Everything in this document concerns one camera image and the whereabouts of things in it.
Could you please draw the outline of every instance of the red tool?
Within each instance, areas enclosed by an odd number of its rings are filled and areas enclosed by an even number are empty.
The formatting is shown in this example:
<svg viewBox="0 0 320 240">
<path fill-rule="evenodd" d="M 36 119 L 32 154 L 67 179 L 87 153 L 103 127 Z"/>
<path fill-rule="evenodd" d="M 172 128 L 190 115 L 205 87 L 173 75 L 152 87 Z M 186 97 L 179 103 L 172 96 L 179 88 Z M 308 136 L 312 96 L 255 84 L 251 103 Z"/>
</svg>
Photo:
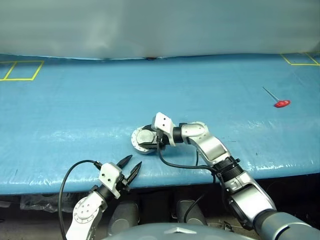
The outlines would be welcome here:
<svg viewBox="0 0 320 240">
<path fill-rule="evenodd" d="M 274 100 L 276 100 L 277 103 L 274 105 L 276 108 L 283 108 L 285 106 L 288 106 L 291 103 L 290 100 L 279 100 L 279 98 L 277 98 L 275 95 L 269 92 L 264 86 L 263 86 L 263 89 L 266 90 L 266 92 L 270 94 L 270 96 L 273 97 Z"/>
</svg>

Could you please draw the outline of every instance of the silver robot arm segment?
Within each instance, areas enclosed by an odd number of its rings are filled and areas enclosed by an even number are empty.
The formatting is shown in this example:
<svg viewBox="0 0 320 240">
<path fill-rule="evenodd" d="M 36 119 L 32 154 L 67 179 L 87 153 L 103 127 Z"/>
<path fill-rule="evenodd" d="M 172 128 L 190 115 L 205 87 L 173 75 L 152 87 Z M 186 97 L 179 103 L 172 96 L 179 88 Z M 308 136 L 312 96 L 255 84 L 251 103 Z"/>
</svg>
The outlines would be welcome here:
<svg viewBox="0 0 320 240">
<path fill-rule="evenodd" d="M 319 237 L 317 229 L 290 214 L 277 212 L 273 200 L 239 166 L 240 160 L 234 159 L 222 142 L 210 134 L 203 122 L 176 126 L 168 116 L 158 112 L 151 125 L 141 127 L 142 131 L 138 129 L 132 134 L 131 142 L 144 154 L 157 149 L 157 131 L 166 136 L 162 138 L 162 148 L 166 145 L 174 147 L 177 143 L 195 146 L 206 164 L 214 169 L 225 193 L 227 207 L 245 229 L 255 229 L 264 240 L 300 239 L 299 235 L 294 237 L 299 231 L 307 233 L 308 239 L 318 239 L 314 237 Z"/>
<path fill-rule="evenodd" d="M 72 223 L 67 231 L 68 240 L 94 240 L 95 232 L 107 203 L 120 197 L 121 190 L 129 191 L 129 184 L 137 176 L 141 162 L 130 172 L 128 178 L 122 174 L 122 168 L 129 162 L 132 155 L 122 159 L 118 164 L 106 163 L 101 166 L 99 180 L 102 185 L 93 187 L 92 192 L 82 198 L 74 207 Z"/>
</svg>

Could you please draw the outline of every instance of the black cable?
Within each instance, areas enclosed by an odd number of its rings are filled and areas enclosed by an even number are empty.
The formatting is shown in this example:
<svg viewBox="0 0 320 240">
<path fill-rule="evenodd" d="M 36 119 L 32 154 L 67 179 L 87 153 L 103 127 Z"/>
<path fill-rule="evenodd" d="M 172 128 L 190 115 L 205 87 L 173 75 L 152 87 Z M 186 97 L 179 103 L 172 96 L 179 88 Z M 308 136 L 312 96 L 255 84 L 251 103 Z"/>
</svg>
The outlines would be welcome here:
<svg viewBox="0 0 320 240">
<path fill-rule="evenodd" d="M 195 151 L 195 154 L 196 154 L 195 165 L 198 166 L 198 163 L 199 163 L 199 152 L 198 152 L 198 149 Z"/>
<path fill-rule="evenodd" d="M 213 185 L 216 184 L 216 176 L 213 175 Z M 189 212 L 191 211 L 191 209 L 201 200 L 203 199 L 209 192 L 211 191 L 211 189 L 209 189 L 208 191 L 206 191 L 204 194 L 202 194 L 200 197 L 197 198 L 197 200 L 195 200 L 190 206 L 189 208 L 185 211 L 184 213 L 184 217 L 183 217 L 183 222 L 187 223 L 187 217 Z"/>
<path fill-rule="evenodd" d="M 160 160 L 165 164 L 168 165 L 170 167 L 173 168 L 178 168 L 178 169 L 205 169 L 205 170 L 209 170 L 211 172 L 211 174 L 214 176 L 214 174 L 216 173 L 215 170 L 210 167 L 210 166 L 205 166 L 205 165 L 200 165 L 200 166 L 189 166 L 189 165 L 178 165 L 178 164 L 173 164 L 171 162 L 167 162 L 164 157 L 162 156 L 161 153 L 161 149 L 160 149 L 160 143 L 157 142 L 156 143 L 156 151 L 159 155 Z"/>
<path fill-rule="evenodd" d="M 221 200 L 222 200 L 224 209 L 227 212 L 230 212 L 229 209 L 228 209 L 228 203 L 227 203 L 227 199 L 226 199 L 225 181 L 224 181 L 223 177 L 221 176 L 221 173 L 217 173 L 217 177 L 221 182 Z"/>
<path fill-rule="evenodd" d="M 71 173 L 71 171 L 76 166 L 78 166 L 79 164 L 83 164 L 83 163 L 92 163 L 96 167 L 97 167 L 97 165 L 101 164 L 101 163 L 99 163 L 97 161 L 93 161 L 93 160 L 82 160 L 82 161 L 78 161 L 77 163 L 72 165 L 72 167 L 70 167 L 69 170 L 66 172 L 66 175 L 64 176 L 64 179 L 63 179 L 63 181 L 61 183 L 59 196 L 58 196 L 58 217 L 59 217 L 60 231 L 61 231 L 61 235 L 62 235 L 62 239 L 63 240 L 67 240 L 67 237 L 66 237 L 66 232 L 65 232 L 64 220 L 63 220 L 63 216 L 62 216 L 62 194 L 64 192 L 64 188 L 65 188 L 65 184 L 66 184 L 67 178 L 68 178 L 69 174 Z"/>
</svg>

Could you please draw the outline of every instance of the red handle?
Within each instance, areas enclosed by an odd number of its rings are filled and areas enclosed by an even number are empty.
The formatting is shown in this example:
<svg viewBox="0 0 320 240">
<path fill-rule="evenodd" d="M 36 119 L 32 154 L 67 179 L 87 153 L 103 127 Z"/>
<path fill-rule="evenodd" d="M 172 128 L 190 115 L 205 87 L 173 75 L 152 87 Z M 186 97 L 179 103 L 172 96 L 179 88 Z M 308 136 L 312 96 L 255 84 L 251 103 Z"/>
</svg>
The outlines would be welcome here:
<svg viewBox="0 0 320 240">
<path fill-rule="evenodd" d="M 285 106 L 288 106 L 290 103 L 291 103 L 290 100 L 281 100 L 281 101 L 278 101 L 274 106 L 276 108 L 283 108 Z"/>
</svg>

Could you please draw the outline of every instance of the blue tarp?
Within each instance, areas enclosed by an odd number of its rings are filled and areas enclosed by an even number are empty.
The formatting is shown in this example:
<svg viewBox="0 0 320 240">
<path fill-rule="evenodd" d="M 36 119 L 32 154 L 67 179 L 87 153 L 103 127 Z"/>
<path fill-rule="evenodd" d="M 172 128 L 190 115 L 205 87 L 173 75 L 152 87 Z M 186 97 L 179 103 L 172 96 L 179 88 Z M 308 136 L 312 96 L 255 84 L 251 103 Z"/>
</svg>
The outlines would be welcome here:
<svg viewBox="0 0 320 240">
<path fill-rule="evenodd" d="M 154 61 L 0 55 L 0 194 L 56 193 L 75 162 L 117 162 L 129 154 L 125 174 L 142 161 L 135 188 L 211 182 L 205 170 L 171 168 L 134 151 L 132 132 L 157 112 L 176 124 L 206 123 L 257 179 L 319 173 L 319 62 L 319 55 L 303 54 Z M 275 108 L 263 87 L 291 104 Z M 185 144 L 164 152 L 186 165 L 195 155 Z M 65 190 L 97 183 L 98 171 L 86 163 Z"/>
</svg>

